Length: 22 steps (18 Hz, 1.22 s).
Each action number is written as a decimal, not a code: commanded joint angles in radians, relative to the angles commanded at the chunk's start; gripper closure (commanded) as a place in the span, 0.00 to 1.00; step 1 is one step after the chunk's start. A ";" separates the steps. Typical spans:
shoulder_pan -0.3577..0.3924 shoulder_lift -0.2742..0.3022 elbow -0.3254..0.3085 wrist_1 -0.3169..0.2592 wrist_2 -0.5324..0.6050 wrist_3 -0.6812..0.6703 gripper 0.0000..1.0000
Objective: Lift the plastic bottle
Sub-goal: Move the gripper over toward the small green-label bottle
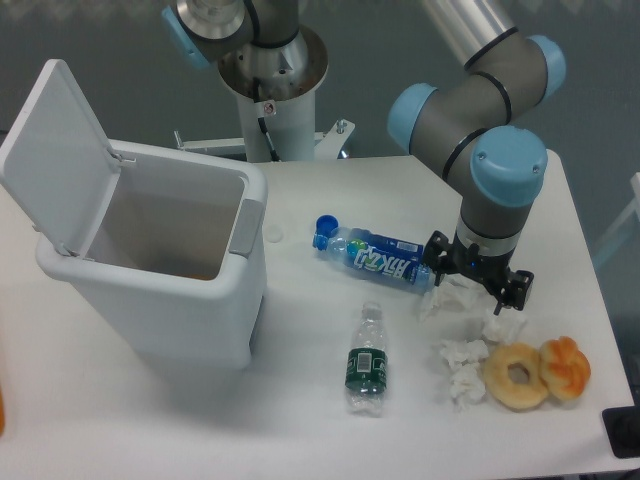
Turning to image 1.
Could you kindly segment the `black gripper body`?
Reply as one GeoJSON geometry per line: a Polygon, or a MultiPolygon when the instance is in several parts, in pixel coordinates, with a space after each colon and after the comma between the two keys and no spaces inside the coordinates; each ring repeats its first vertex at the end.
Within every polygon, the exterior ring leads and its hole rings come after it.
{"type": "Polygon", "coordinates": [[[450,270],[445,276],[460,274],[483,285],[489,293],[496,293],[510,272],[509,262],[513,253],[514,250],[502,255],[481,254],[479,244],[472,243],[466,247],[455,237],[450,243],[450,270]]]}

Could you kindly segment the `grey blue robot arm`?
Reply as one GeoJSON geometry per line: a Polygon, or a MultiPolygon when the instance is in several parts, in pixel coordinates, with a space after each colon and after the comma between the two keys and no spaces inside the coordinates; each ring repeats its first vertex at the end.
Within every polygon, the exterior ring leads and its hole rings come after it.
{"type": "MultiPolygon", "coordinates": [[[[541,191],[548,155],[514,120],[555,93],[566,76],[561,49],[523,36],[496,1],[429,1],[426,12],[467,78],[441,91],[415,84],[391,107],[387,130],[462,198],[455,234],[434,233],[424,261],[460,274],[499,308],[522,309],[534,276],[510,260],[541,191]]],[[[163,20],[188,61],[216,65],[234,93],[251,162],[313,160],[315,92],[328,70],[320,37],[295,1],[174,1],[163,20]]]]}

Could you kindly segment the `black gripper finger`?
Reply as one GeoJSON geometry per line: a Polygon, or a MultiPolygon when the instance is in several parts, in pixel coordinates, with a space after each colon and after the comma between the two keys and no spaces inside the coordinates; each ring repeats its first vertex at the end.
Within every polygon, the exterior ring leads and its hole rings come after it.
{"type": "Polygon", "coordinates": [[[433,274],[435,286],[439,286],[442,278],[449,273],[449,250],[449,240],[440,231],[434,231],[425,244],[422,262],[433,274]]]}
{"type": "Polygon", "coordinates": [[[503,285],[494,294],[496,306],[493,314],[499,315],[503,309],[523,311],[529,299],[533,281],[534,274],[530,271],[509,272],[503,285]]]}

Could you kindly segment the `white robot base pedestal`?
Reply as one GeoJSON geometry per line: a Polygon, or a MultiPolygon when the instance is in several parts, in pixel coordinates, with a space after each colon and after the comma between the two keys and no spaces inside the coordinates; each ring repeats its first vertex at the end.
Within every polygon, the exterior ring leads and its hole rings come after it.
{"type": "Polygon", "coordinates": [[[315,157],[315,92],[328,70],[321,38],[302,25],[284,46],[246,44],[218,61],[235,96],[246,158],[251,163],[315,157]]]}

